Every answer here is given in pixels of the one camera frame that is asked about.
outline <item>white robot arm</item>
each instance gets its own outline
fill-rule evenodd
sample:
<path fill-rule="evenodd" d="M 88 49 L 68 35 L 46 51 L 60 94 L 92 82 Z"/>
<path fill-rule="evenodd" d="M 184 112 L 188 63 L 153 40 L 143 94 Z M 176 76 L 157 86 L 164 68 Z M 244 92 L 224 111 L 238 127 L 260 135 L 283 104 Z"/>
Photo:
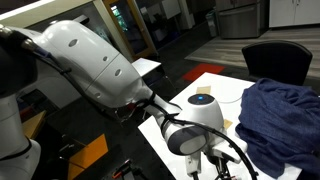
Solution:
<path fill-rule="evenodd" d="M 54 58 L 55 62 L 49 64 L 56 63 L 60 67 L 70 68 L 71 71 L 60 73 L 71 75 L 82 95 L 90 101 L 110 108 L 129 103 L 143 106 L 155 117 L 169 150 L 174 154 L 193 155 L 204 148 L 211 149 L 222 141 L 204 128 L 170 121 L 173 115 L 179 114 L 177 119 L 187 119 L 224 132 L 221 110 L 214 98 L 189 98 L 189 106 L 186 107 L 191 109 L 187 108 L 186 111 L 162 100 L 145 85 L 138 72 L 117 50 L 77 22 L 58 22 L 41 34 L 0 26 L 0 61 L 14 62 L 11 66 L 21 66 L 21 63 L 25 63 L 20 62 L 21 58 L 28 57 L 28 70 L 34 70 L 33 65 L 30 65 L 34 63 L 32 56 L 28 55 L 30 52 L 44 58 Z M 22 133 L 14 96 L 15 92 L 35 81 L 34 75 L 28 79 L 30 82 L 19 82 L 21 87 L 13 87 L 14 82 L 0 87 L 0 180 L 12 179 L 13 174 L 18 174 L 17 179 L 31 179 L 39 160 L 39 146 L 27 140 Z"/>

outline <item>blue cloth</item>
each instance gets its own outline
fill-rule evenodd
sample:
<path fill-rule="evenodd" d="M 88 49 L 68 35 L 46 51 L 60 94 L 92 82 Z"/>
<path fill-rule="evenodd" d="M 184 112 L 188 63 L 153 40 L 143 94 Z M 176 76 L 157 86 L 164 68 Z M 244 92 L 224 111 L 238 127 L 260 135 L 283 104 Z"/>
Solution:
<path fill-rule="evenodd" d="M 320 98 L 310 88 L 260 79 L 242 95 L 236 132 L 264 173 L 277 178 L 288 163 L 320 178 Z"/>

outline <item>black chair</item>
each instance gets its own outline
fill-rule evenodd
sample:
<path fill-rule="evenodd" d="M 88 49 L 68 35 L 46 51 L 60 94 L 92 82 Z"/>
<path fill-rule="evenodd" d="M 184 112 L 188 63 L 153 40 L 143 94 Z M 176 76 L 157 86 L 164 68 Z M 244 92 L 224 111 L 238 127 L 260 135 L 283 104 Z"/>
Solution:
<path fill-rule="evenodd" d="M 249 70 L 249 80 L 270 78 L 303 85 L 312 53 L 304 46 L 282 40 L 258 42 L 242 48 Z"/>

